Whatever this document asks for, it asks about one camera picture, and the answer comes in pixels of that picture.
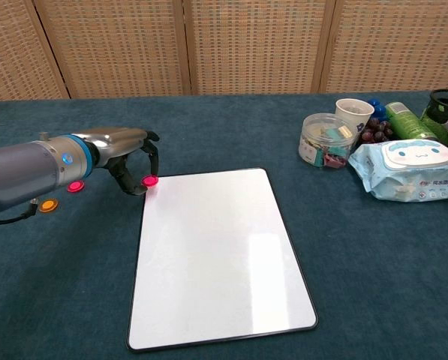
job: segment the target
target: whiteboard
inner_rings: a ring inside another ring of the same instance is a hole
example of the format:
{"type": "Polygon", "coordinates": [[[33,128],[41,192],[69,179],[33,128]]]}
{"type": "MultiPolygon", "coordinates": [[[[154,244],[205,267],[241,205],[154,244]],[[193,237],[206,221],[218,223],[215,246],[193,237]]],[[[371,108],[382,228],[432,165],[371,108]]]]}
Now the whiteboard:
{"type": "Polygon", "coordinates": [[[131,350],[316,325],[265,170],[168,176],[149,189],[128,329],[131,350]]]}

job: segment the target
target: paper cup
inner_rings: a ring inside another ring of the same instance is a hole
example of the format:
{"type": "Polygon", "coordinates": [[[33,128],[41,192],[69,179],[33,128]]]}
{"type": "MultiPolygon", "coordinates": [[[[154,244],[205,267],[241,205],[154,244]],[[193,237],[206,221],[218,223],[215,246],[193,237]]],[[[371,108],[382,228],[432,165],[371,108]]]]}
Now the paper cup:
{"type": "Polygon", "coordinates": [[[335,114],[350,122],[357,129],[357,136],[374,112],[374,107],[362,100],[340,99],[335,103],[335,114]]]}

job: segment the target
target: jar lid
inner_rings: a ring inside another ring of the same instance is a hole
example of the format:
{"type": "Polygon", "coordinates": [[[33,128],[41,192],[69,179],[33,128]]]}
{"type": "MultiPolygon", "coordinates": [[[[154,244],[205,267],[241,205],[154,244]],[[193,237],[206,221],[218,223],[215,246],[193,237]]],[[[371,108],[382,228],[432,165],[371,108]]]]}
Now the jar lid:
{"type": "Polygon", "coordinates": [[[348,146],[357,136],[357,129],[336,114],[318,113],[305,118],[302,134],[322,146],[348,146]]]}

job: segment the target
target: table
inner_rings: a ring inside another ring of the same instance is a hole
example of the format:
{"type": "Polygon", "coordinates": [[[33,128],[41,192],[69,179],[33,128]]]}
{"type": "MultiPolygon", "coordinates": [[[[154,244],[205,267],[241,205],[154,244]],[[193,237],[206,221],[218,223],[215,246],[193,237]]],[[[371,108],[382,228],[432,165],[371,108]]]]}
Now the table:
{"type": "MultiPolygon", "coordinates": [[[[317,328],[145,359],[448,359],[448,200],[376,200],[352,168],[297,154],[303,118],[345,97],[402,101],[417,115],[428,102],[428,92],[2,102],[0,146],[133,126],[161,136],[161,175],[267,169],[317,328]]],[[[140,178],[148,160],[133,154],[129,168],[140,178]]],[[[103,169],[83,192],[48,197],[57,211],[0,226],[0,359],[135,359],[125,339],[142,199],[103,169]]]]}

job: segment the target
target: green can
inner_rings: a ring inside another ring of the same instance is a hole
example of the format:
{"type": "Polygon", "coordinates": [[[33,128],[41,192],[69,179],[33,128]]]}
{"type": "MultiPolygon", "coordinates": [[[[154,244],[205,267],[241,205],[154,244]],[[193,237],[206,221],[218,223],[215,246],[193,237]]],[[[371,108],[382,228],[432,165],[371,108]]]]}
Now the green can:
{"type": "Polygon", "coordinates": [[[392,129],[401,139],[437,140],[435,134],[403,103],[388,103],[386,110],[392,129]]]}

